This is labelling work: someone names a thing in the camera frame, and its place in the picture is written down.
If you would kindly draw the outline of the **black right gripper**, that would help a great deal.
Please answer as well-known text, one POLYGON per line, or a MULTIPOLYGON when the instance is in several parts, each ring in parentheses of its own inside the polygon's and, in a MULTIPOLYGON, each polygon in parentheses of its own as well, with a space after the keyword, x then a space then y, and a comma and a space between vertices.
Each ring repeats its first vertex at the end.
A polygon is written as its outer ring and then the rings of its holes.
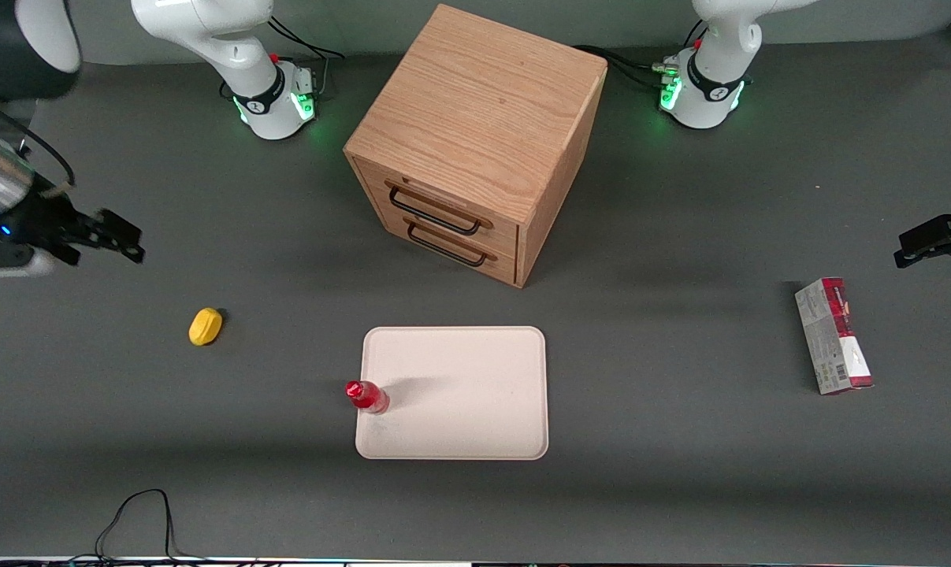
POLYGON ((57 262, 78 265, 79 246, 141 263, 143 231, 111 211, 76 211, 68 197, 31 195, 0 214, 0 273, 49 273, 57 262))

